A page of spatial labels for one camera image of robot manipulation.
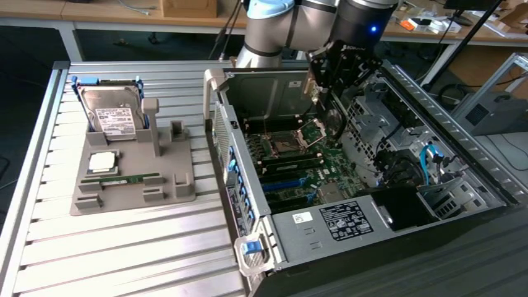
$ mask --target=white sticker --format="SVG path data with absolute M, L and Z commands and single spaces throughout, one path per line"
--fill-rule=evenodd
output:
M 128 182 L 123 179 L 120 181 L 104 181 L 102 182 L 102 186 L 114 186 L 116 184 L 127 184 Z
M 131 108 L 98 108 L 100 128 L 107 135 L 135 134 Z
M 314 220 L 311 212 L 296 213 L 295 215 L 292 215 L 292 217 L 296 224 L 310 222 L 311 220 Z
M 300 80 L 288 83 L 288 88 L 299 88 L 303 82 Z

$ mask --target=desk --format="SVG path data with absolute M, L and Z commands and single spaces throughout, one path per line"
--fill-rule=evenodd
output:
M 420 7 L 436 5 L 439 14 L 446 14 L 442 5 L 434 1 L 410 1 Z M 232 3 L 231 7 L 227 7 L 228 2 L 231 1 L 219 0 L 219 17 L 207 19 L 163 17 L 160 9 L 154 10 L 152 15 L 143 15 L 123 7 L 116 0 L 94 0 L 90 4 L 71 3 L 64 0 L 0 0 L 0 25 L 55 28 L 60 32 L 71 61 L 83 61 L 82 47 L 75 33 L 78 29 L 216 34 L 232 10 Z M 159 6 L 158 0 L 127 0 L 127 3 L 132 6 Z M 403 17 L 403 12 L 396 12 L 395 15 Z M 239 16 L 232 33 L 244 34 L 246 24 L 247 17 L 243 14 Z M 448 46 L 423 84 L 431 81 L 470 30 L 471 27 L 463 27 L 458 34 L 446 35 L 443 44 Z M 410 32 L 392 20 L 382 40 L 438 43 L 440 37 L 442 34 L 431 32 Z M 528 47 L 528 42 L 507 39 L 488 28 L 482 28 L 470 45 Z

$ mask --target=black pole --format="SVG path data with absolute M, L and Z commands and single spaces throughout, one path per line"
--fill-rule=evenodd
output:
M 479 29 L 482 28 L 483 24 L 486 23 L 486 21 L 488 20 L 490 16 L 494 14 L 495 9 L 499 7 L 500 3 L 503 2 L 503 0 L 496 0 L 496 3 L 494 4 L 494 6 L 486 11 L 484 15 L 482 16 L 482 18 L 479 19 L 479 22 L 475 24 L 475 26 L 472 27 L 468 35 L 464 37 L 463 41 L 460 42 L 459 46 L 455 49 L 454 54 L 451 55 L 451 57 L 448 58 L 448 60 L 446 61 L 443 67 L 440 68 L 439 72 L 436 73 L 436 75 L 432 77 L 432 80 L 428 84 L 423 85 L 423 89 L 428 92 L 432 89 L 432 86 L 435 85 L 435 83 L 439 81 L 440 76 L 444 74 L 447 68 L 450 67 L 450 65 L 452 64 L 452 62 L 456 59 L 456 56 L 460 54 L 462 50 L 464 49 L 464 47 L 468 45 L 468 42 L 471 41 L 471 39 L 474 38 L 475 34 L 478 33 Z

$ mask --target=gray plastic holder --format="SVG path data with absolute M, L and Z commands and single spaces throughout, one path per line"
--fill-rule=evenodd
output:
M 87 132 L 71 215 L 136 209 L 196 199 L 188 129 L 183 121 L 172 121 L 170 127 L 158 129 L 158 99 L 144 99 L 142 107 L 151 127 L 136 130 L 135 140 L 107 141 L 104 133 Z M 90 156 L 96 152 L 116 152 L 118 173 L 88 174 Z M 111 183 L 119 176 L 132 177 Z

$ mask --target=warning label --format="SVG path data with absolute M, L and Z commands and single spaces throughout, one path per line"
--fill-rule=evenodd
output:
M 135 134 L 131 108 L 96 109 L 100 128 L 107 135 Z
M 374 232 L 356 201 L 326 207 L 319 211 L 336 241 Z

